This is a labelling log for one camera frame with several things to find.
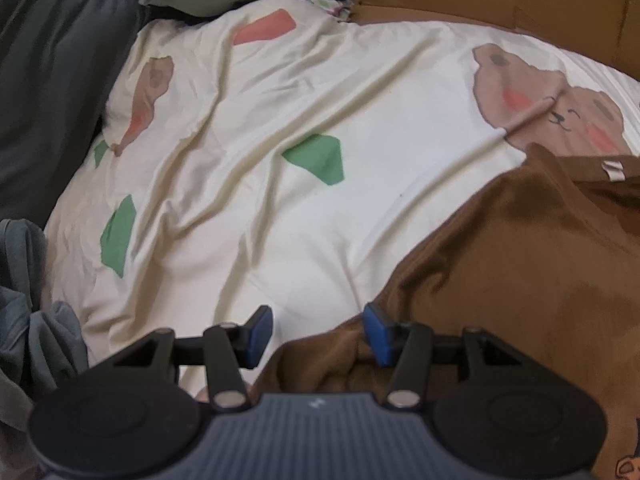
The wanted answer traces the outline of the brown printed t-shirt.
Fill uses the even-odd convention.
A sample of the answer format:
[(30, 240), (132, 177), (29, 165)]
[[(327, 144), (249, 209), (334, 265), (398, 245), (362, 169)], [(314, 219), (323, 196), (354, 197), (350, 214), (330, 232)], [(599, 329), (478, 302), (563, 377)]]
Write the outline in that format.
[(639, 161), (531, 145), (396, 266), (375, 303), (440, 334), (488, 330), (608, 418), (600, 479), (639, 474)]

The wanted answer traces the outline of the grey crumpled garment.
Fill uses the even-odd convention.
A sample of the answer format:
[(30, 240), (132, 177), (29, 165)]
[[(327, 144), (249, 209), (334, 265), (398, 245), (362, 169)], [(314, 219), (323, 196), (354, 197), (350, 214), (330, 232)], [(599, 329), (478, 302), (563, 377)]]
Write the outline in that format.
[(43, 396), (88, 370), (87, 347), (72, 307), (41, 307), (46, 264), (42, 229), (1, 221), (1, 477), (33, 479), (29, 415)]

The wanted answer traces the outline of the cream bear print blanket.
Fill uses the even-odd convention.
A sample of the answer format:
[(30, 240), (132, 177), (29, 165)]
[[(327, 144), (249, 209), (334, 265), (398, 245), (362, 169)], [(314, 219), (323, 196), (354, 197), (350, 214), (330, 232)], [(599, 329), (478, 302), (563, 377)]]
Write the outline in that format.
[(396, 266), (531, 145), (639, 160), (638, 93), (477, 25), (342, 23), (298, 0), (156, 21), (47, 224), (46, 295), (91, 364), (268, 304), (262, 388), (381, 391), (360, 313)]

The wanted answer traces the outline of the colourful dotted cloth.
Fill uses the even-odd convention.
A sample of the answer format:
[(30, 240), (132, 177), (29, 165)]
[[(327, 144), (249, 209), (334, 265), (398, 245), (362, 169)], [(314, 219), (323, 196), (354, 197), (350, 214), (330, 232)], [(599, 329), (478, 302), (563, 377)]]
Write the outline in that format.
[(340, 22), (350, 20), (352, 8), (355, 5), (352, 0), (310, 0), (310, 2)]

